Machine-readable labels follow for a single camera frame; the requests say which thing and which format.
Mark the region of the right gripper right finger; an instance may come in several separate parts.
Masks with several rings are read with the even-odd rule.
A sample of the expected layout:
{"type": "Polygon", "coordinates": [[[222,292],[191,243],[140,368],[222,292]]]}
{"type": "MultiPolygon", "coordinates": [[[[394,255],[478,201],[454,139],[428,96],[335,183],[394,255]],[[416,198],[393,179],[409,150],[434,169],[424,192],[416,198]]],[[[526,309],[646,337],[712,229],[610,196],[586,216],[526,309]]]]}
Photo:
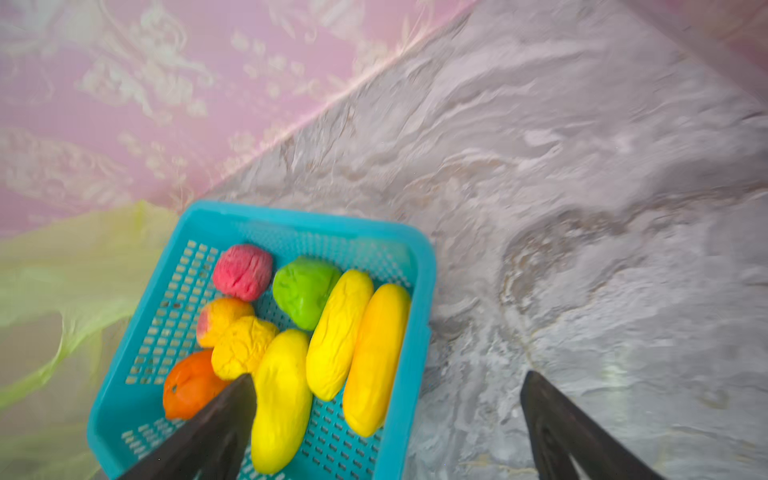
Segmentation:
{"type": "Polygon", "coordinates": [[[659,479],[540,373],[526,373],[520,403],[541,479],[659,479]]]}

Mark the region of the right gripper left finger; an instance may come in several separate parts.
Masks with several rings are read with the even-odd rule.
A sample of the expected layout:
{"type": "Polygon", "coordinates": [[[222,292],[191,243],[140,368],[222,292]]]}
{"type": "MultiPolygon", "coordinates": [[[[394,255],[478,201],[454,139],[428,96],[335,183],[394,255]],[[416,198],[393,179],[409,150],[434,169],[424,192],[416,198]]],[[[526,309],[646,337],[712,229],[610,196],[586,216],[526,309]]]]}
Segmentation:
{"type": "Polygon", "coordinates": [[[242,375],[121,478],[236,479],[256,410],[252,377],[242,375]]]}

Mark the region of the orange round fruit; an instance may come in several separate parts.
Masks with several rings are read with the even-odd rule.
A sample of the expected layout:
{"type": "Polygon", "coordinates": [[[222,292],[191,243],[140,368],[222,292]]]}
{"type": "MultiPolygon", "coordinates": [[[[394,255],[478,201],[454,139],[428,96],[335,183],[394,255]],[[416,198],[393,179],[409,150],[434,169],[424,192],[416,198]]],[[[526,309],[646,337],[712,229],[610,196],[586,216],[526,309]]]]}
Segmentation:
{"type": "Polygon", "coordinates": [[[214,372],[212,351],[193,353],[173,367],[163,387],[163,408],[169,420],[189,420],[225,390],[230,381],[214,372]]]}

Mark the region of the small yellow fruit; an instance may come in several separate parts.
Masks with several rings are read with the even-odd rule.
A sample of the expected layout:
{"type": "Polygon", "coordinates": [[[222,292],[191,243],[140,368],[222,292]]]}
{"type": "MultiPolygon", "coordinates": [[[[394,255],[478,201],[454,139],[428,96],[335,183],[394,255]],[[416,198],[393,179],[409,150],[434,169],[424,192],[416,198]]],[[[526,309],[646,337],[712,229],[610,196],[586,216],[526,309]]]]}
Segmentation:
{"type": "Polygon", "coordinates": [[[279,333],[255,375],[251,460],[260,474],[280,472],[303,443],[313,403],[306,376],[308,347],[309,337],[301,330],[279,333]]]}

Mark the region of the yellow-red peach fruit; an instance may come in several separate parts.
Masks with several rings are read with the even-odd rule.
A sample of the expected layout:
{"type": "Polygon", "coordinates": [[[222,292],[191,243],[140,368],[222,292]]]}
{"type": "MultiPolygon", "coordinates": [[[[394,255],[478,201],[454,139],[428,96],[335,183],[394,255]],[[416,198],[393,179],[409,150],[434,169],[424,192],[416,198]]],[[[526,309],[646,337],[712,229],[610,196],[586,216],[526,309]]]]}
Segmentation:
{"type": "Polygon", "coordinates": [[[237,298],[218,298],[206,304],[197,319],[196,340],[201,348],[213,348],[235,320],[253,316],[254,307],[237,298]]]}

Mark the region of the yellow banana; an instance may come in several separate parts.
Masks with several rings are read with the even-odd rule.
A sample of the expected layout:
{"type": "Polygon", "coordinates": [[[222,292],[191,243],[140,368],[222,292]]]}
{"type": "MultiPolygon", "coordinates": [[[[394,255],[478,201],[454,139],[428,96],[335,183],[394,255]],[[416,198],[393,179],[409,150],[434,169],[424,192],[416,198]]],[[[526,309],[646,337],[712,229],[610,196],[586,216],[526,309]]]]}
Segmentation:
{"type": "Polygon", "coordinates": [[[370,276],[351,269],[340,277],[328,298],[306,357],[308,386],[322,401],[333,400],[345,384],[373,291],[370,276]]]}
{"type": "Polygon", "coordinates": [[[345,421],[361,437],[372,436],[386,419],[410,305],[403,287],[384,284],[364,311],[342,400],[345,421]]]}

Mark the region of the green fruit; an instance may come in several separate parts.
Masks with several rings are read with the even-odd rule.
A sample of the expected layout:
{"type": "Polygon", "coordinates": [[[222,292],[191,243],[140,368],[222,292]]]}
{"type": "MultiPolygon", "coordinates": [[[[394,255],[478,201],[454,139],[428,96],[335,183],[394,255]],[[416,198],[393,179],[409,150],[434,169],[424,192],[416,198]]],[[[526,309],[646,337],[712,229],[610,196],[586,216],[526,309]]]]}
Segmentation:
{"type": "Polygon", "coordinates": [[[340,277],[333,264],[300,256],[275,274],[273,297],[298,328],[314,331],[340,277]]]}

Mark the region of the yellow-green plastic bag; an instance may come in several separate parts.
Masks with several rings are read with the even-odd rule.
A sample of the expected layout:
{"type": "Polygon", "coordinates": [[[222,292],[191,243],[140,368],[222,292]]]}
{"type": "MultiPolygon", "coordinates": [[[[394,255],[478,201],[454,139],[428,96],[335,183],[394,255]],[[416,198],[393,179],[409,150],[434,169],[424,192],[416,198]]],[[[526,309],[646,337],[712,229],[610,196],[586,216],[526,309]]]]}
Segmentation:
{"type": "Polygon", "coordinates": [[[176,226],[140,201],[1,243],[1,475],[90,479],[101,382],[176,226]]]}

